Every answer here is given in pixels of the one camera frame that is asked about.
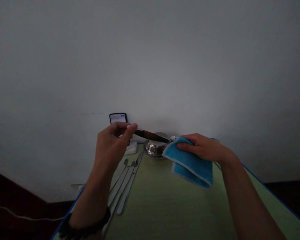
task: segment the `smartphone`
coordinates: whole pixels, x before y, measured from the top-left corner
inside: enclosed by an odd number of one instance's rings
[[[127,114],[125,113],[111,113],[109,117],[111,124],[114,122],[128,122]]]

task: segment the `towel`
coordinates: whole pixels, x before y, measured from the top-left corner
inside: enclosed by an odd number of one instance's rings
[[[124,155],[134,154],[137,152],[137,142],[130,142],[130,145],[127,147]]]
[[[210,188],[212,186],[212,162],[202,160],[193,153],[179,150],[177,148],[179,142],[193,145],[183,137],[175,137],[175,141],[165,148],[162,155],[173,161],[171,172],[202,188]]]

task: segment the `white cable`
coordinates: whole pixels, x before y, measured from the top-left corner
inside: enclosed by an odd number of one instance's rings
[[[50,219],[50,218],[38,218],[38,219],[33,219],[33,218],[29,218],[29,217],[24,217],[24,216],[18,216],[17,214],[15,214],[14,212],[12,212],[9,208],[6,208],[6,207],[1,207],[0,208],[8,211],[10,214],[12,214],[14,217],[16,218],[22,218],[22,219],[26,219],[26,220],[29,220],[29,221],[59,221],[63,218],[57,218],[57,219]]]

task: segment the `cutlery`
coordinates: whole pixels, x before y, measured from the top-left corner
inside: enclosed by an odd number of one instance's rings
[[[114,185],[113,191],[112,191],[111,195],[109,196],[108,206],[111,205],[111,203],[113,202],[114,198],[116,197],[116,195],[117,195],[117,193],[118,193],[118,191],[119,191],[119,189],[120,189],[120,187],[121,187],[121,185],[123,183],[123,180],[124,180],[124,178],[125,178],[128,170],[129,170],[129,168],[130,168],[130,166],[127,166],[124,169],[124,171],[121,174],[121,176],[120,176],[119,180],[117,181],[116,185]]]
[[[110,191],[112,190],[112,188],[114,187],[114,185],[116,184],[116,182],[118,181],[118,179],[120,178],[120,176],[122,175],[124,169],[126,168],[128,164],[128,159],[124,160],[123,165],[120,166],[120,168],[118,169],[118,174],[115,178],[112,178],[111,181],[111,185],[110,185]]]
[[[123,193],[123,191],[124,191],[124,188],[126,187],[126,185],[128,184],[128,182],[129,182],[129,180],[130,180],[130,177],[131,177],[132,172],[133,172],[133,170],[134,170],[134,166],[135,166],[135,162],[133,161],[132,164],[131,164],[131,166],[129,167],[129,171],[128,171],[128,173],[126,174],[126,176],[125,176],[125,178],[124,178],[124,181],[123,181],[123,183],[122,183],[122,185],[121,185],[121,187],[120,187],[120,189],[119,189],[119,192],[118,192],[118,195],[117,195],[117,197],[116,197],[116,200],[114,201],[114,204],[113,204],[113,206],[111,207],[111,210],[110,210],[110,212],[111,212],[110,219],[109,219],[108,223],[107,223],[106,225],[104,225],[104,227],[102,228],[102,236],[104,236],[104,234],[105,234],[105,232],[106,232],[106,230],[107,230],[107,228],[108,228],[108,225],[109,225],[109,223],[111,222],[111,219],[112,219],[112,217],[113,217],[114,211],[116,210],[116,207],[117,207],[117,205],[118,205],[118,202],[119,202],[119,200],[120,200],[120,197],[121,197],[121,195],[122,195],[122,193]]]
[[[152,140],[152,141],[157,141],[157,142],[164,142],[164,143],[169,143],[170,140],[164,137],[161,137],[157,134],[154,134],[152,132],[148,132],[142,129],[137,129],[134,133],[135,135],[138,135],[140,137]]]
[[[134,167],[133,172],[132,172],[132,176],[129,180],[129,184],[128,184],[127,189],[124,192],[124,195],[123,195],[123,197],[121,199],[121,202],[119,204],[119,207],[118,207],[118,210],[117,210],[117,215],[121,215],[123,213],[124,207],[126,206],[126,202],[127,202],[128,195],[129,195],[129,192],[130,192],[130,189],[131,189],[131,186],[132,186],[132,182],[134,180],[134,177],[136,176],[136,173],[137,173],[138,167],[140,165],[142,156],[143,156],[143,151],[139,154],[139,156],[136,160],[135,167]]]

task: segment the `black wristband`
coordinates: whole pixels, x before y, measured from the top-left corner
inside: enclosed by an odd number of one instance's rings
[[[107,224],[109,221],[109,218],[111,216],[110,209],[107,207],[106,214],[104,215],[103,219],[86,228],[81,228],[81,229],[74,229],[71,228],[69,225],[69,220],[71,218],[72,213],[70,213],[66,219],[63,221],[62,225],[59,228],[59,237],[64,238],[66,237],[66,240],[74,239],[74,240],[79,240],[81,237],[86,238],[91,234],[96,234],[97,231],[103,228],[104,225]]]

